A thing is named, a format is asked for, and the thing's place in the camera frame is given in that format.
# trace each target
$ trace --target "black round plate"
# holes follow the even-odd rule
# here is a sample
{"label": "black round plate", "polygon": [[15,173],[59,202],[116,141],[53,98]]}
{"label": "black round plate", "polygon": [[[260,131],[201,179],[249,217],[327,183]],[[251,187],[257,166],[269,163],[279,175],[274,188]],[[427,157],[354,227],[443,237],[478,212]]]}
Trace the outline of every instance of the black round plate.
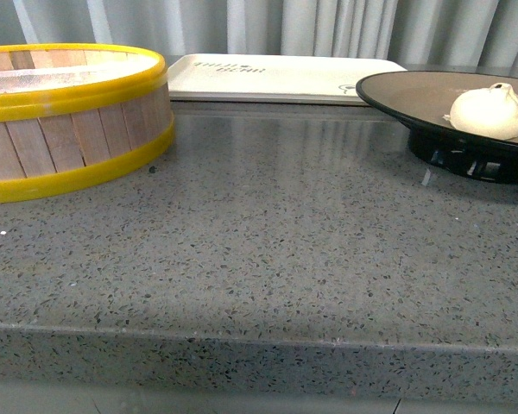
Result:
{"label": "black round plate", "polygon": [[408,146],[431,165],[482,181],[518,183],[518,137],[502,141],[457,131],[443,119],[455,99],[471,89],[518,78],[461,72],[388,72],[357,83],[357,94],[410,129]]}

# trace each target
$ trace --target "white rectangular tray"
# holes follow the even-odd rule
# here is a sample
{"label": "white rectangular tray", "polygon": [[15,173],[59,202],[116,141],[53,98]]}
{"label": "white rectangular tray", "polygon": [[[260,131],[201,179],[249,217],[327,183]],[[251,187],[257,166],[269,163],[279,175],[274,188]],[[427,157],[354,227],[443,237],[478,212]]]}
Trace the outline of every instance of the white rectangular tray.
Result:
{"label": "white rectangular tray", "polygon": [[173,100],[366,105],[357,81],[397,71],[378,59],[202,53],[169,67],[168,83]]}

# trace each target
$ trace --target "gray curtain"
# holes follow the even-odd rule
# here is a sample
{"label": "gray curtain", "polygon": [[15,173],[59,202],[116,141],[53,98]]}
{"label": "gray curtain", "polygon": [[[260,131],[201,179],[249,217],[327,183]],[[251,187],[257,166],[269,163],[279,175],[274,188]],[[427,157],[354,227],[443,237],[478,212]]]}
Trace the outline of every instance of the gray curtain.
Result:
{"label": "gray curtain", "polygon": [[0,44],[518,68],[518,0],[0,0]]}

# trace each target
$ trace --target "yellow rim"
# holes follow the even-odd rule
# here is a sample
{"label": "yellow rim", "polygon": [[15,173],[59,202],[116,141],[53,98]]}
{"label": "yellow rim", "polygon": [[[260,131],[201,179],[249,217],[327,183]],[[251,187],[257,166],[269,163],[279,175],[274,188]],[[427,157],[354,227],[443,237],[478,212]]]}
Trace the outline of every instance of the yellow rim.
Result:
{"label": "yellow rim", "polygon": [[111,160],[56,174],[0,181],[0,203],[56,196],[117,179],[148,164],[173,141],[174,122],[171,122],[153,141]]}
{"label": "yellow rim", "polygon": [[149,69],[122,78],[47,91],[26,91],[0,95],[0,122],[42,116],[63,115],[141,97],[167,82],[163,57],[147,49],[87,43],[47,43],[0,46],[0,53],[35,50],[93,50],[135,53],[156,60]]}

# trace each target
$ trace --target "bamboo steamer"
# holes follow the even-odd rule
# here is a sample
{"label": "bamboo steamer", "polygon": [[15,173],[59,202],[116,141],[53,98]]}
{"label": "bamboo steamer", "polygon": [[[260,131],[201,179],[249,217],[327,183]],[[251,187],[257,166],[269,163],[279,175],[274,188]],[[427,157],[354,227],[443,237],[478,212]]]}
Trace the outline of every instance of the bamboo steamer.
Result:
{"label": "bamboo steamer", "polygon": [[173,140],[158,53],[98,44],[0,47],[0,203],[118,178]]}

